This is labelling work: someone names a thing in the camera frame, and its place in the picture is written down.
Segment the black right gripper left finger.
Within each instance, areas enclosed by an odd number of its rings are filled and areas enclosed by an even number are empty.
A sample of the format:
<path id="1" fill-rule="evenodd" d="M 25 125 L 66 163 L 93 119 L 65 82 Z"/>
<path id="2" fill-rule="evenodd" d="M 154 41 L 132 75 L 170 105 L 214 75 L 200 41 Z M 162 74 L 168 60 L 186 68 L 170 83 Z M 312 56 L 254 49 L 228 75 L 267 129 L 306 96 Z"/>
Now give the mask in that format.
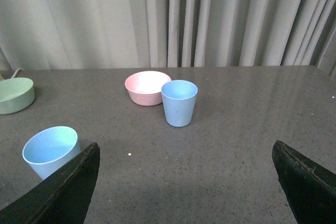
<path id="1" fill-rule="evenodd" d="M 1 223 L 84 223 L 96 186 L 100 148 L 91 143 L 1 210 Z"/>

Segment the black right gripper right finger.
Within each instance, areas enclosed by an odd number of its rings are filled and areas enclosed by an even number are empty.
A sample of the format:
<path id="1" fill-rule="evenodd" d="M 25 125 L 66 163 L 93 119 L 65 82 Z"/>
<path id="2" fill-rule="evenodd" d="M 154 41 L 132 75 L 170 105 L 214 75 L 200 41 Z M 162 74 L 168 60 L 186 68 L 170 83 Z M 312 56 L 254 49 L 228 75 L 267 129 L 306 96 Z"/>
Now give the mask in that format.
<path id="1" fill-rule="evenodd" d="M 297 223 L 335 223 L 335 174 L 282 141 L 272 160 Z"/>

